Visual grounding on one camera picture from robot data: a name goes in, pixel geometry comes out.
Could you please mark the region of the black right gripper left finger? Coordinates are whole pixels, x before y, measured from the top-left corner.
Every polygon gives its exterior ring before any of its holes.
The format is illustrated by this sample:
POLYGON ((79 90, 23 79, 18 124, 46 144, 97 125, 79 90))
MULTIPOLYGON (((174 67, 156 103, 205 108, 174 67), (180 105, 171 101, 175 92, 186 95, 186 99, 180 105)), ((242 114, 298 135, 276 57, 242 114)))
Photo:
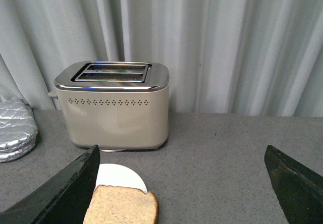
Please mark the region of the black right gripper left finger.
POLYGON ((94 145, 30 195, 1 213, 1 223, 83 223, 100 164, 94 145))

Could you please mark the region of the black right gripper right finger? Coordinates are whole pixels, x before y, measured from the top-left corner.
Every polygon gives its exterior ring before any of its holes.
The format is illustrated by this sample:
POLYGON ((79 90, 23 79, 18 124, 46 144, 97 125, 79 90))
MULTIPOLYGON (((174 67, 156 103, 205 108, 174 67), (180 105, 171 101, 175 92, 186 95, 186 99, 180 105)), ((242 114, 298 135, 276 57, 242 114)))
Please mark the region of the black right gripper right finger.
POLYGON ((288 223, 322 223, 322 176, 272 145, 265 166, 288 223))

